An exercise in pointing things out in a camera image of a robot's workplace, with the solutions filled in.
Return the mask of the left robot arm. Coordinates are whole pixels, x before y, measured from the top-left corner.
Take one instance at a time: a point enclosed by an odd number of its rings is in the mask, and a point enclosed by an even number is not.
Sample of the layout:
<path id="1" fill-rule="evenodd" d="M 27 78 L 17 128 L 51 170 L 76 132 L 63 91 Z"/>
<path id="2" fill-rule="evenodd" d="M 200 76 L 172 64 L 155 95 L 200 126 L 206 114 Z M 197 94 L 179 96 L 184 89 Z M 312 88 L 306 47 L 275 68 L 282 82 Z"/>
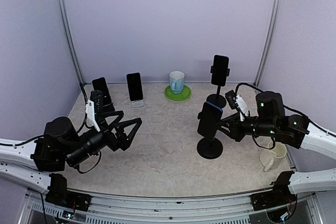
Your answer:
<path id="1" fill-rule="evenodd" d="M 44 134 L 18 143 L 1 140 L 1 176 L 23 184 L 42 194 L 57 185 L 53 197 L 66 206 L 73 193 L 60 174 L 66 166 L 82 174 L 80 164 L 92 156 L 101 157 L 102 149 L 113 152 L 127 150 L 139 127 L 141 118 L 123 121 L 123 111 L 96 116 L 97 126 L 79 135 L 71 120 L 62 116 L 48 122 Z"/>

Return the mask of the blue phone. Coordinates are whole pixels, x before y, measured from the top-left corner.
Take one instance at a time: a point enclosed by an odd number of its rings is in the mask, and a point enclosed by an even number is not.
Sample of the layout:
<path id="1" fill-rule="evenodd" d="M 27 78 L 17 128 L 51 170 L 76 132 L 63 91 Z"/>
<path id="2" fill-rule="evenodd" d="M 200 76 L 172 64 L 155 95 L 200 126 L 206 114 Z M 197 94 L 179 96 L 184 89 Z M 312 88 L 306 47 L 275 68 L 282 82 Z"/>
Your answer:
<path id="1" fill-rule="evenodd" d="M 202 111 L 198 114 L 199 124 L 197 132 L 209 141 L 215 138 L 217 132 L 216 124 L 221 120 L 223 110 L 206 101 L 203 104 Z"/>

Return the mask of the black pole stand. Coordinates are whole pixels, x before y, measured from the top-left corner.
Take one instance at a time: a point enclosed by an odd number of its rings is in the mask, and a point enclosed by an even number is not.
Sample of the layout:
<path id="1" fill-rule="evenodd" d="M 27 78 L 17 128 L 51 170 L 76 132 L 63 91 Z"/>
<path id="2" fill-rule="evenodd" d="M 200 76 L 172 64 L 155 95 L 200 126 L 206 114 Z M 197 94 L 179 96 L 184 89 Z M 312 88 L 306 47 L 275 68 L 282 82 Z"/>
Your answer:
<path id="1" fill-rule="evenodd" d="M 211 66 L 210 73 L 212 74 L 212 77 L 213 77 L 214 76 L 214 66 Z M 229 74 L 230 74 L 230 69 L 227 68 L 225 78 L 227 78 L 229 76 Z M 216 93 L 209 95 L 207 97 L 206 101 L 216 105 L 217 107 L 219 107 L 221 109 L 224 108 L 226 106 L 226 99 L 222 95 L 220 95 L 220 92 L 221 92 L 220 90 L 221 90 L 221 87 L 225 86 L 225 84 L 226 84 L 226 79 L 225 79 L 223 85 L 221 85 L 221 84 L 217 85 Z"/>
<path id="2" fill-rule="evenodd" d="M 205 159 L 216 159 L 223 152 L 223 145 L 216 137 L 209 141 L 202 137 L 197 144 L 198 154 Z"/>

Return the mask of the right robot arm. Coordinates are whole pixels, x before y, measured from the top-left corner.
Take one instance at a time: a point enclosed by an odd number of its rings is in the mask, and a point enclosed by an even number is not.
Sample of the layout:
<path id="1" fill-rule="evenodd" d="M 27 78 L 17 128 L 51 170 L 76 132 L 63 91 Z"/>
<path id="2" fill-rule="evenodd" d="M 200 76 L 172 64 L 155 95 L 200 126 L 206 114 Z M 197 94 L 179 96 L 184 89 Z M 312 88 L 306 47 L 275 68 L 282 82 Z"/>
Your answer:
<path id="1" fill-rule="evenodd" d="M 285 115 L 287 108 L 280 93 L 272 91 L 256 95 L 257 116 L 249 116 L 240 106 L 243 100 L 233 97 L 233 91 L 226 93 L 226 99 L 237 113 L 216 122 L 215 128 L 236 142 L 246 135 L 253 138 L 270 137 L 294 148 L 314 151 L 335 159 L 335 133 L 314 123 L 305 114 L 294 110 Z M 310 191 L 335 190 L 335 169 L 317 172 L 282 172 L 269 192 L 269 201 L 273 205 L 281 204 L 289 193 L 299 194 Z"/>

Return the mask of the white folding phone stand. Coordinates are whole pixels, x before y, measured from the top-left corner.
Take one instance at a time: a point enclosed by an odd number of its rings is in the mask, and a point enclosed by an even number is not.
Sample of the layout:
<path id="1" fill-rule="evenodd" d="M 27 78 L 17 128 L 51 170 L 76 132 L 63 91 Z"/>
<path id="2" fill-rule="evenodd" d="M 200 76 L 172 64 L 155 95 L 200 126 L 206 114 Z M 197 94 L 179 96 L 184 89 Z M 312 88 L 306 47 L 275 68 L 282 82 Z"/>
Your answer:
<path id="1" fill-rule="evenodd" d="M 143 107 L 144 106 L 144 100 L 134 100 L 134 101 L 131 101 L 131 106 L 133 108 L 139 108 L 139 107 Z"/>

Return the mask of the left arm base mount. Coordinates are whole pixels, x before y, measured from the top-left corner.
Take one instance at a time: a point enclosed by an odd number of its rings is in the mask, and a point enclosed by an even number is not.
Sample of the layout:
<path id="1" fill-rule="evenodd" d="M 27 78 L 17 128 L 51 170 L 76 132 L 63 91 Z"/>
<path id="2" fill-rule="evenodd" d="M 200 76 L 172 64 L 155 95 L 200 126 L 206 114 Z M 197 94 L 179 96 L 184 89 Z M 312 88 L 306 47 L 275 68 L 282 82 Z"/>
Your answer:
<path id="1" fill-rule="evenodd" d="M 51 173 L 50 185 L 47 187 L 45 200 L 57 206 L 87 212 L 91 203 L 91 195 L 71 191 L 67 187 L 67 179 L 61 174 Z"/>

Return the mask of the black folding phone stand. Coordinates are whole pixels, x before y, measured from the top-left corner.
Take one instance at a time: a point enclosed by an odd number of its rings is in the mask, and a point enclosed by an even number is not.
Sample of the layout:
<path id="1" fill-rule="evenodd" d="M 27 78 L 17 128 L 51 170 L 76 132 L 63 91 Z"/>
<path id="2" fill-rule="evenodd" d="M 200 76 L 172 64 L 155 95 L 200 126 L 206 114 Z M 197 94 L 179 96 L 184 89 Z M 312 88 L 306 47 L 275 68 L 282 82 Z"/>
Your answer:
<path id="1" fill-rule="evenodd" d="M 113 106 L 113 103 L 107 104 L 103 106 L 103 112 L 107 113 L 107 112 L 114 112 L 115 108 Z"/>

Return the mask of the teal phone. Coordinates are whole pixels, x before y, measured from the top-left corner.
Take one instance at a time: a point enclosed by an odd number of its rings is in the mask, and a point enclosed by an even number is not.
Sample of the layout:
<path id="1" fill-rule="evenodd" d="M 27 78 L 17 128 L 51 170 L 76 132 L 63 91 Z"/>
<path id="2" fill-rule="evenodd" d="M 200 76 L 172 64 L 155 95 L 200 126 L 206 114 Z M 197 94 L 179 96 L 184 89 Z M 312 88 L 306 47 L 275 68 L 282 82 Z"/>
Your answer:
<path id="1" fill-rule="evenodd" d="M 215 55 L 211 66 L 211 84 L 224 87 L 229 75 L 229 58 L 226 56 Z"/>

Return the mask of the black phone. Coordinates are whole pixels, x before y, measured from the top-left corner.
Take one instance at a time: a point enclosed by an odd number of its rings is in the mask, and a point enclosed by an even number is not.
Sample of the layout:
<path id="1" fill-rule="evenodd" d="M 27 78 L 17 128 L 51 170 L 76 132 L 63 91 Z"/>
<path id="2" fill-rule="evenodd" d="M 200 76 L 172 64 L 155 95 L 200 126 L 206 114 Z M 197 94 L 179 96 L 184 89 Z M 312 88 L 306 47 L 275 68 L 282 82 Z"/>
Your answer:
<path id="1" fill-rule="evenodd" d="M 104 106 L 110 105 L 112 103 L 107 82 L 104 77 L 92 80 L 92 86 L 94 90 L 99 90 L 102 92 Z"/>
<path id="2" fill-rule="evenodd" d="M 130 101 L 143 100 L 141 75 L 139 72 L 127 74 Z"/>

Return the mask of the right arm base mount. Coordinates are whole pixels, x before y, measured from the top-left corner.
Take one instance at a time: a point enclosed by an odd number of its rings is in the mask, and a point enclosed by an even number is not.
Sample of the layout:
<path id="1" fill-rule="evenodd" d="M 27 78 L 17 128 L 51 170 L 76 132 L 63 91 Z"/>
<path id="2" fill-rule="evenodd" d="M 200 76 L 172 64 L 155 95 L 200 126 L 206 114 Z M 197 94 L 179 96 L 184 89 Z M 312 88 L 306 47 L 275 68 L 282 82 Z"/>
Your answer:
<path id="1" fill-rule="evenodd" d="M 275 180 L 272 190 L 252 194 L 250 198 L 253 210 L 264 210 L 297 201 L 297 195 L 289 190 L 289 179 L 293 174 L 293 171 L 282 172 Z"/>

